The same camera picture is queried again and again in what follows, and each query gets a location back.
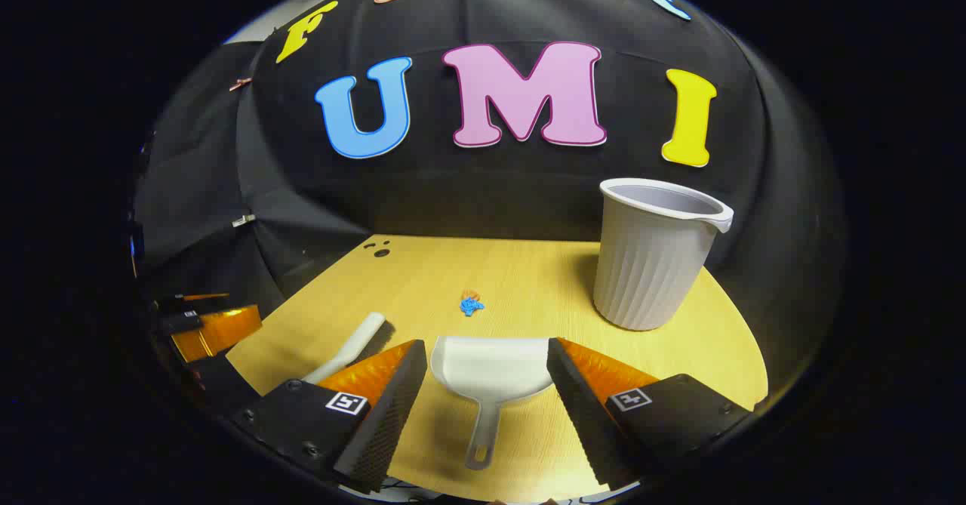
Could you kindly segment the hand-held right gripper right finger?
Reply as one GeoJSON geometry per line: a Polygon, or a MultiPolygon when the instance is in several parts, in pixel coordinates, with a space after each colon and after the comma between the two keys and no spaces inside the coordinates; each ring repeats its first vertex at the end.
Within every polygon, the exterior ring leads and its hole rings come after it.
{"type": "Polygon", "coordinates": [[[689,470],[749,416],[689,374],[653,377],[564,337],[548,341],[546,370],[594,477],[611,490],[689,470]]]}

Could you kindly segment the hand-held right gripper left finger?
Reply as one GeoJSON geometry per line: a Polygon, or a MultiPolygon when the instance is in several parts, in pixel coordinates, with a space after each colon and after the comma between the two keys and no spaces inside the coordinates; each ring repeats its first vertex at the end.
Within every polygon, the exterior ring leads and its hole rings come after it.
{"type": "Polygon", "coordinates": [[[326,377],[289,379],[232,413],[249,439],[328,485],[382,488],[427,370],[410,340],[326,377]]]}

